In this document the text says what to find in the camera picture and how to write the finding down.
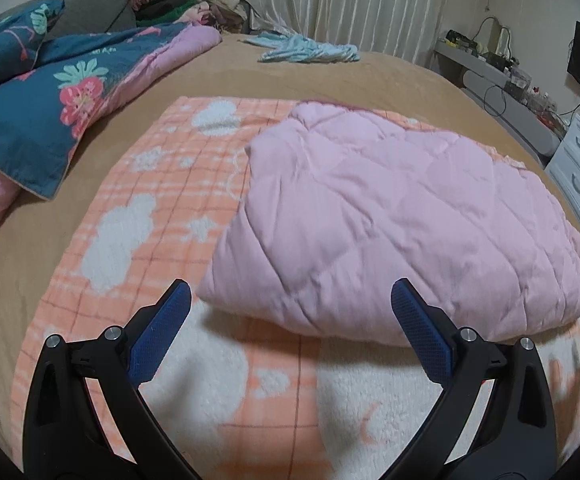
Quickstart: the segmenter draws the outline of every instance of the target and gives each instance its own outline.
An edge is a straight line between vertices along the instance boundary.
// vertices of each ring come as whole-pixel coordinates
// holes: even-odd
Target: mattress
[[[22,194],[0,226],[0,446],[10,449],[10,392],[17,356],[52,273],[112,166],[179,96],[327,100],[394,110],[456,131],[540,174],[534,159],[469,98],[440,76],[398,58],[363,54],[338,65],[260,64],[261,49],[224,37],[221,45],[174,71],[138,99],[92,127],[55,200]]]

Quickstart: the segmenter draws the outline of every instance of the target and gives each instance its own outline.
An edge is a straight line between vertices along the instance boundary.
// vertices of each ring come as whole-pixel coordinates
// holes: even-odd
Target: silver pivot bolt
[[[120,335],[121,335],[121,327],[120,326],[111,326],[103,334],[103,336],[108,341],[114,341],[116,339],[119,339]]]
[[[463,340],[472,342],[476,341],[476,332],[474,332],[471,328],[464,328],[460,331],[460,336]]]
[[[55,348],[56,346],[59,345],[59,343],[61,342],[61,338],[59,336],[57,336],[56,334],[49,336],[48,339],[46,339],[46,346],[48,348]]]
[[[522,337],[521,346],[526,350],[532,350],[534,349],[534,341],[532,341],[532,339],[530,339],[529,337]]]

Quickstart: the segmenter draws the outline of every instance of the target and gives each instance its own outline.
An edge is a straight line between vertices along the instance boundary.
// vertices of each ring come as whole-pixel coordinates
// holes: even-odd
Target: orange plaid blanket
[[[28,389],[45,339],[60,333],[68,341],[83,340],[112,324],[125,325],[137,309],[154,304],[175,278],[185,279],[194,291],[247,191],[244,147],[284,120],[294,105],[180,98],[111,170],[55,270],[22,345],[11,402],[17,463]],[[410,129],[431,128],[393,112],[380,113]],[[566,392],[578,373],[566,364],[574,334],[580,336],[580,322],[546,346],[547,358],[553,357],[550,368],[555,367],[551,378],[558,381],[555,391]],[[559,341],[565,351],[558,350]],[[386,360],[383,353],[397,351],[356,343],[323,345],[262,321],[215,312],[194,298],[157,376],[141,391],[176,446],[209,480],[365,478],[358,468],[378,478],[416,432],[439,390],[427,382],[407,349],[398,351],[396,360]],[[317,387],[321,372],[323,390]],[[373,379],[388,397],[401,396],[395,402],[402,413],[386,411],[383,394],[373,397],[368,386]],[[131,458],[97,383],[89,384],[113,449]],[[317,406],[332,410],[320,413]],[[568,411],[578,413],[572,406]],[[333,415],[341,420],[328,420]],[[575,444],[580,430],[580,413],[570,418],[576,420],[562,444],[567,439]],[[393,433],[385,437],[385,421],[397,428],[398,438]]]

